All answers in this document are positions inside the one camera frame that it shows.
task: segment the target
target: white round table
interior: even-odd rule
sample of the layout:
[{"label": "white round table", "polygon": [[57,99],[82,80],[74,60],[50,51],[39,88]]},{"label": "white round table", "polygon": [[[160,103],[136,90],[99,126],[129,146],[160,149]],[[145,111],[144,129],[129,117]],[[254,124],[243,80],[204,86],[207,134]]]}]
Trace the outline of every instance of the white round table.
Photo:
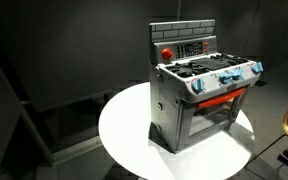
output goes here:
[{"label": "white round table", "polygon": [[99,134],[108,153],[125,169],[149,180],[227,179],[248,162],[254,133],[240,111],[228,132],[219,132],[178,154],[148,139],[150,84],[130,87],[105,106]]}]

